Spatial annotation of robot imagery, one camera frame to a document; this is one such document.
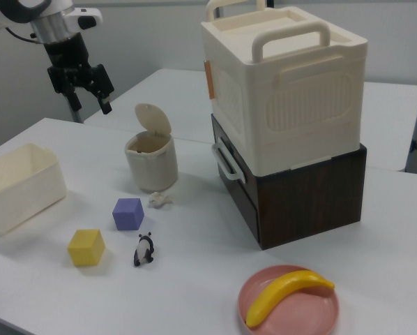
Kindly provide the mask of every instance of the storage box handle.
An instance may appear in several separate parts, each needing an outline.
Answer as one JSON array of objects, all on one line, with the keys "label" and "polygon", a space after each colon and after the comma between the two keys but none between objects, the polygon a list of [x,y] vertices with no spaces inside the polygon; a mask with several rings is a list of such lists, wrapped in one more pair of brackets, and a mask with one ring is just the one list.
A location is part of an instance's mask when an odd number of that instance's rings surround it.
[{"label": "storage box handle", "polygon": [[[211,152],[215,156],[216,161],[218,162],[218,165],[220,166],[221,170],[224,172],[226,178],[228,178],[229,180],[240,179],[243,183],[245,183],[243,171],[241,170],[238,163],[235,161],[235,158],[230,154],[229,150],[220,138],[218,138],[218,141],[211,146]],[[225,159],[227,159],[230,166],[234,169],[234,173],[231,173],[229,171],[229,167],[227,166],[221,153],[224,155]]]},{"label": "storage box handle", "polygon": [[252,43],[252,61],[254,63],[263,61],[263,46],[272,40],[280,40],[282,38],[315,32],[320,33],[320,47],[329,46],[331,32],[328,25],[322,21],[299,22],[290,26],[280,27],[278,29],[261,33],[255,37]]},{"label": "storage box handle", "polygon": [[[210,0],[206,6],[206,22],[215,21],[213,12],[216,8],[233,5],[234,3],[245,2],[247,0]],[[266,8],[266,0],[257,0],[257,10]]]}]

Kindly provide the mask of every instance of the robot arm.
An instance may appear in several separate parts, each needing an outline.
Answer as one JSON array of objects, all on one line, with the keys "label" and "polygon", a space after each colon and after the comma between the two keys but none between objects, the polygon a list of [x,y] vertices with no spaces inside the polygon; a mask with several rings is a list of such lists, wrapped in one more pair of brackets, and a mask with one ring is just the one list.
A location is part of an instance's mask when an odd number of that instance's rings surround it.
[{"label": "robot arm", "polygon": [[90,91],[104,114],[112,109],[114,91],[103,65],[92,67],[81,31],[102,23],[94,8],[74,8],[72,0],[0,0],[0,29],[30,23],[35,37],[45,47],[52,66],[47,69],[55,92],[63,94],[74,112],[81,109],[76,87]]}]

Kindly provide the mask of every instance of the yellow cube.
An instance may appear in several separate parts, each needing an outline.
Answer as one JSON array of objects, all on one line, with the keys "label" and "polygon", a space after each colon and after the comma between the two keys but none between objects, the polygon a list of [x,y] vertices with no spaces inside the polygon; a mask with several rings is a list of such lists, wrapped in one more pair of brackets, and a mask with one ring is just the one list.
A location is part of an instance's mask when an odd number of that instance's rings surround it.
[{"label": "yellow cube", "polygon": [[105,243],[99,229],[77,230],[70,240],[68,252],[76,267],[97,265]]}]

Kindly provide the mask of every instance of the panda figurine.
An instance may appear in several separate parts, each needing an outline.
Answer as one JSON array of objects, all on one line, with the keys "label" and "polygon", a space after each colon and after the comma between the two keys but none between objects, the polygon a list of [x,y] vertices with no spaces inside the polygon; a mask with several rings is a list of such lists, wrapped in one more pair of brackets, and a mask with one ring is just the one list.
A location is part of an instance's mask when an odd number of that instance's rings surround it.
[{"label": "panda figurine", "polygon": [[150,238],[151,233],[148,235],[139,234],[140,240],[137,245],[136,252],[134,253],[134,266],[138,267],[142,260],[146,260],[148,263],[153,262],[151,254],[154,252],[153,241]]}]

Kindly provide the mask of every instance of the ribbed panel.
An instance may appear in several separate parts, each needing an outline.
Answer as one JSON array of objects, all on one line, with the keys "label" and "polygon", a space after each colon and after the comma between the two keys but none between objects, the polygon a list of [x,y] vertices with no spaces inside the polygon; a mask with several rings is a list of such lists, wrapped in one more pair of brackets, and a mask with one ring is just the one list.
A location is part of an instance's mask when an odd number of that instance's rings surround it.
[{"label": "ribbed panel", "polygon": [[212,65],[215,99],[232,126],[242,133],[243,97],[240,86],[225,71]]},{"label": "ribbed panel", "polygon": [[307,78],[285,85],[266,103],[272,131],[286,131],[343,115],[351,103],[351,81],[345,75]]}]

